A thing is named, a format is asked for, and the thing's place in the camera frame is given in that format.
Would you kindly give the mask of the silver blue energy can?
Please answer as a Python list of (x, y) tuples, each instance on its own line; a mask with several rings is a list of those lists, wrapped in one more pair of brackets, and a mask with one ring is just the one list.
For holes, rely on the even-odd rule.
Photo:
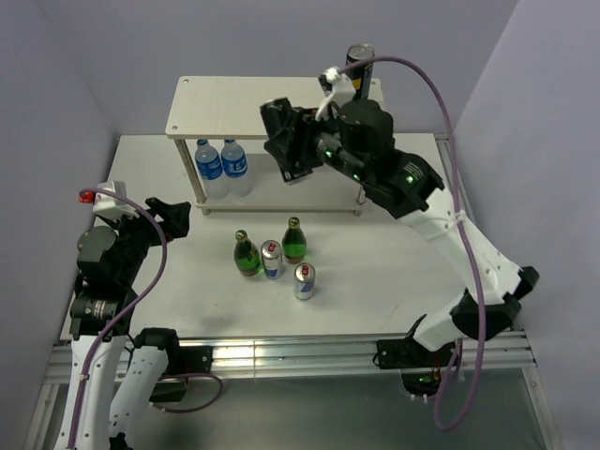
[(316, 271), (312, 264), (303, 262), (293, 271), (294, 296), (299, 300), (308, 300), (314, 294)]
[(261, 246), (261, 258), (267, 278), (277, 279), (282, 275), (282, 248), (278, 241), (264, 241)]

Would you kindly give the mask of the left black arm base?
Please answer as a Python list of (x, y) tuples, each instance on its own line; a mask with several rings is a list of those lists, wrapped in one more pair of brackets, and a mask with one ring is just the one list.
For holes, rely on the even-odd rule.
[[(212, 361), (213, 348), (211, 346), (181, 347), (174, 361), (168, 364), (164, 375), (209, 373)], [(159, 404), (179, 402), (184, 398), (187, 388), (188, 379), (158, 382), (149, 400)]]

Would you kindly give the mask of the black yellow can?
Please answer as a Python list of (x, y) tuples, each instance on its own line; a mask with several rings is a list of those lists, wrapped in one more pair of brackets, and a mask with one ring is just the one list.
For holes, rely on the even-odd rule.
[(285, 183), (291, 183), (313, 173), (295, 138), (282, 136), (273, 141), (274, 158)]
[[(366, 43), (353, 44), (346, 54), (346, 65), (352, 65), (359, 61), (372, 59), (375, 57), (375, 49)], [(371, 85), (373, 65), (368, 64), (353, 68), (348, 72), (348, 77), (352, 81), (355, 90), (355, 98), (368, 98)]]

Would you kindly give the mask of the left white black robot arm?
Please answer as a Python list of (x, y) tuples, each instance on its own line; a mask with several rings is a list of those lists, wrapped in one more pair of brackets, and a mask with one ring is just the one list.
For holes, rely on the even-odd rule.
[[(122, 194), (111, 196), (102, 222), (78, 240), (79, 274), (70, 307), (71, 373), (57, 449), (130, 449), (134, 428), (163, 374), (181, 367), (176, 332), (146, 328), (130, 340), (134, 308), (144, 299), (133, 283), (148, 250), (167, 248), (189, 231), (189, 202), (155, 197), (145, 207)], [(131, 343), (130, 366), (116, 380), (122, 353)]]

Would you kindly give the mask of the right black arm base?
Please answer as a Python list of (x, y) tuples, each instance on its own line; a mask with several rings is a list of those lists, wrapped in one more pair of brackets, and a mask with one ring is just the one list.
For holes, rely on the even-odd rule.
[(455, 343), (448, 343), (430, 352), (412, 338), (380, 339), (376, 341), (372, 363), (381, 370), (398, 369), (409, 397), (426, 400), (438, 393), (442, 369), (447, 367), (456, 347)]

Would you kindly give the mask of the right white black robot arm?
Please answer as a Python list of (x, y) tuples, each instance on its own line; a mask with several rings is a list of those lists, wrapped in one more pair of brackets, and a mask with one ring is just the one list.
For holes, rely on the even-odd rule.
[(425, 159), (396, 149), (392, 116), (376, 101), (353, 100), (320, 119), (316, 110), (294, 107), (284, 97), (263, 104), (260, 113), (264, 148), (285, 181), (322, 165), (342, 173), (429, 242), (464, 282), (456, 300), (412, 327), (405, 345), (411, 362), (426, 365), (449, 342), (491, 339), (512, 326), (538, 272), (511, 262), (455, 211), (453, 194)]

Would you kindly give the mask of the green glass bottle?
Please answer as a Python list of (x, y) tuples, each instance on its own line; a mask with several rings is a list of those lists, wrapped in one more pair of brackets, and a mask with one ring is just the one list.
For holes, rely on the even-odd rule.
[(290, 217), (288, 220), (288, 228), (282, 239), (283, 256), (288, 263), (301, 263), (308, 249), (308, 242), (304, 232), (300, 227), (298, 217)]
[(236, 231), (235, 239), (236, 244), (233, 251), (233, 260), (237, 269), (246, 277), (257, 275), (261, 268), (258, 249), (249, 240), (245, 230)]

